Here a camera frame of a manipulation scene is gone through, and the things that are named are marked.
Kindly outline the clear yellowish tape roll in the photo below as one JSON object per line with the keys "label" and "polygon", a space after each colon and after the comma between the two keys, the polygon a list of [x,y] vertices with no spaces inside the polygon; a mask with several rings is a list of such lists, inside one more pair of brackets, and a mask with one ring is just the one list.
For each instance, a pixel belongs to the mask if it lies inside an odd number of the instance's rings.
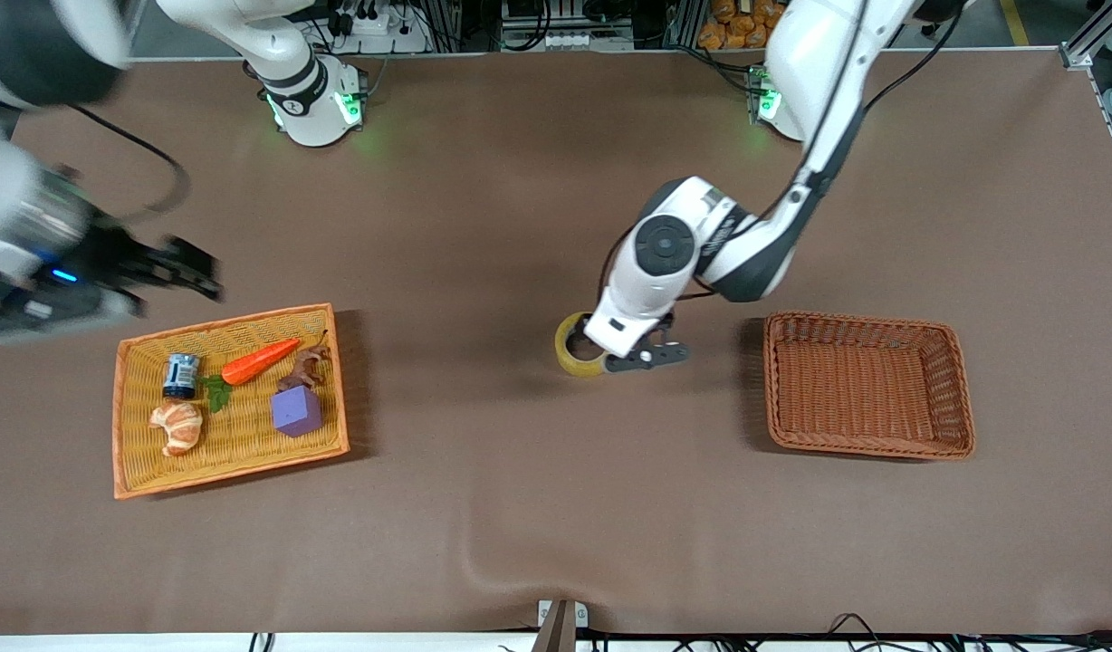
{"label": "clear yellowish tape roll", "polygon": [[556,360],[560,364],[560,368],[570,376],[580,377],[580,379],[589,379],[590,377],[598,377],[606,374],[605,362],[608,356],[607,352],[600,352],[600,355],[590,360],[580,360],[570,350],[570,342],[576,337],[582,337],[582,326],[588,322],[589,317],[589,312],[573,313],[564,322],[560,322],[555,334],[553,334],[553,349],[556,354]]}

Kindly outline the small blue labelled can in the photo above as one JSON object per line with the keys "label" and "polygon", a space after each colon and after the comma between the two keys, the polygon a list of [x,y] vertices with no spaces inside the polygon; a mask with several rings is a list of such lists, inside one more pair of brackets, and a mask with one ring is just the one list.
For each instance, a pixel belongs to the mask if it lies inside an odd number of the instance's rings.
{"label": "small blue labelled can", "polygon": [[178,401],[196,399],[197,371],[200,368],[200,363],[199,356],[188,352],[172,352],[168,355],[162,397]]}

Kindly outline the orange toy carrot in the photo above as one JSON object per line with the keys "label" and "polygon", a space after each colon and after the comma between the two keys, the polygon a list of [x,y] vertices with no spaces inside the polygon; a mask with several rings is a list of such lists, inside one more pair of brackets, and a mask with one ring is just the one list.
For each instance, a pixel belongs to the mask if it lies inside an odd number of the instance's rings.
{"label": "orange toy carrot", "polygon": [[203,383],[206,389],[209,412],[219,413],[229,403],[234,388],[258,379],[264,372],[274,367],[274,364],[287,358],[291,352],[298,350],[300,343],[298,338],[274,342],[261,350],[250,352],[242,358],[226,363],[217,374],[200,377],[199,381]]}

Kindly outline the brown toy lion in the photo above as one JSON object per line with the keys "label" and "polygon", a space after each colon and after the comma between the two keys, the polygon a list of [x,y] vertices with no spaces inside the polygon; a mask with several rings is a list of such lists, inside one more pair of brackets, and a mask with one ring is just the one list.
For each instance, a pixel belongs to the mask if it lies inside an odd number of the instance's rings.
{"label": "brown toy lion", "polygon": [[315,345],[296,352],[292,371],[277,383],[275,391],[277,395],[298,387],[314,389],[324,383],[325,378],[320,372],[320,365],[330,356],[330,348],[327,346],[328,334],[328,330],[322,330]]}

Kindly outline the toy croissant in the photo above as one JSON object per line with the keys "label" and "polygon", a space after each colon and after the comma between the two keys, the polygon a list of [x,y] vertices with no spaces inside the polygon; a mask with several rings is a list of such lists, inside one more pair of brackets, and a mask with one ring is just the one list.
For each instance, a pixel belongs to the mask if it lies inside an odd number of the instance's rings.
{"label": "toy croissant", "polygon": [[203,414],[187,401],[167,398],[151,412],[148,425],[163,429],[162,455],[173,457],[195,448],[203,433]]}

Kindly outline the purple foam cube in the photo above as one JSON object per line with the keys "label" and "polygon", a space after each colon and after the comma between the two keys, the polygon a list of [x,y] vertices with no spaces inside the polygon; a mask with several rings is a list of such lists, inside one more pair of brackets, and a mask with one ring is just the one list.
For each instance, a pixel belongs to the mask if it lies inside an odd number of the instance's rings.
{"label": "purple foam cube", "polygon": [[274,429],[288,437],[299,437],[320,429],[321,403],[306,385],[274,393],[270,399]]}

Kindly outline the yellow wicker tray orange rim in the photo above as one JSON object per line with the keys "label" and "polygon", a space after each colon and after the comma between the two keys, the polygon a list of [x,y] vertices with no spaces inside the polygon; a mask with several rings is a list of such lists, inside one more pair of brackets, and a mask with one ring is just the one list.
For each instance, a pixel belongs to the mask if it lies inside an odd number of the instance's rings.
{"label": "yellow wicker tray orange rim", "polygon": [[[222,388],[217,381],[226,363],[290,339],[301,348],[328,347],[327,358],[316,364],[322,383],[312,391],[321,408],[321,426],[297,437],[274,428],[270,405],[292,356],[284,356],[241,387]],[[338,346],[335,310],[328,302],[196,323],[119,342],[110,433],[115,498],[183,490],[348,453]],[[161,405],[168,358],[177,352],[200,360],[193,404],[203,424],[191,450],[163,455],[166,429],[148,419]]]}

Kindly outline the brown table cover sheet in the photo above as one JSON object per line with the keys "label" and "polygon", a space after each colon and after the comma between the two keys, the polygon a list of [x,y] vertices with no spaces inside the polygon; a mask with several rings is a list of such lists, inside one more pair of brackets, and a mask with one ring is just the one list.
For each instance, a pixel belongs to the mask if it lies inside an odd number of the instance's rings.
{"label": "brown table cover sheet", "polygon": [[[767,206],[800,146],[685,55],[394,61],[366,127],[275,131],[237,62],[138,63],[105,119],[191,174],[135,226],[222,263],[225,302],[0,347],[0,634],[594,628],[1078,634],[1112,628],[1112,140],[1053,51],[945,51],[876,103],[766,302],[685,302],[691,360],[573,379],[648,195]],[[350,452],[117,501],[119,340],[331,302]],[[780,450],[763,315],[957,330],[974,454]]]}

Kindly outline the brown wicker basket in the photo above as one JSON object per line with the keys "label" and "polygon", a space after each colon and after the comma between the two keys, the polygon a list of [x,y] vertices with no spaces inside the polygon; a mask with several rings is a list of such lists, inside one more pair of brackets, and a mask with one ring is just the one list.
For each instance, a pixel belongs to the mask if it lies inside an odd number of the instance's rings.
{"label": "brown wicker basket", "polygon": [[822,312],[764,319],[764,414],[787,450],[962,461],[977,435],[956,330]]}

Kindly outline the white power strip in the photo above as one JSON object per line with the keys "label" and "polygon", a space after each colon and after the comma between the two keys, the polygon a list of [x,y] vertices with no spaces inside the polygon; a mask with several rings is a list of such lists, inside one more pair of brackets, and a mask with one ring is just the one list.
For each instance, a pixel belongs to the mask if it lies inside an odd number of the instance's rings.
{"label": "white power strip", "polygon": [[336,55],[435,53],[427,18],[394,0],[335,0],[327,32]]}

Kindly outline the pile of orange bread toys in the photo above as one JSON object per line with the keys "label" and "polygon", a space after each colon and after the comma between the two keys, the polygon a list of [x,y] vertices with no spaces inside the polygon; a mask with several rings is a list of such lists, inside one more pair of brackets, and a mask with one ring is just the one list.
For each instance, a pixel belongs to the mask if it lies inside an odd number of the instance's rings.
{"label": "pile of orange bread toys", "polygon": [[706,0],[696,48],[763,49],[787,7],[788,0]]}

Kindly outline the black equipment box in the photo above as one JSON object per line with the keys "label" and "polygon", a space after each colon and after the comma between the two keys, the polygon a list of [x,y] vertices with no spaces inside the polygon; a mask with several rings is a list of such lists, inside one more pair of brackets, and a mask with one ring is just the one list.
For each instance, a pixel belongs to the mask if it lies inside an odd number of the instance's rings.
{"label": "black equipment box", "polygon": [[490,9],[502,51],[535,51],[550,32],[592,34],[589,51],[625,51],[634,45],[637,0],[498,0]]}

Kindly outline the metal clamp bracket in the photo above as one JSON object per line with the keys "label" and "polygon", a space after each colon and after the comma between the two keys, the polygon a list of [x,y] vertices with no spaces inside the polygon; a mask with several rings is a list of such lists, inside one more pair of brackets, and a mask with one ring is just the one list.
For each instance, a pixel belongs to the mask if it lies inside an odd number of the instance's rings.
{"label": "metal clamp bracket", "polygon": [[544,599],[538,602],[538,635],[532,652],[577,652],[584,628],[589,628],[585,603],[569,599]]}

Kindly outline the aluminium frame profile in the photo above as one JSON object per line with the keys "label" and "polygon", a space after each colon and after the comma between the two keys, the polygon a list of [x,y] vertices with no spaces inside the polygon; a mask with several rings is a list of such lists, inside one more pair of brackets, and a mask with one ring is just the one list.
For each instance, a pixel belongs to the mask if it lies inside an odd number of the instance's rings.
{"label": "aluminium frame profile", "polygon": [[1086,72],[1091,90],[1095,92],[1099,111],[1103,115],[1104,124],[1108,125],[1108,132],[1112,144],[1112,113],[1108,111],[1104,102],[1104,91],[1101,90],[1093,72],[1094,57],[1104,46],[1104,38],[1112,34],[1112,0],[1102,0],[1101,7],[1082,24],[1078,32],[1069,40],[1058,45],[1058,53],[1062,67],[1068,71]]}

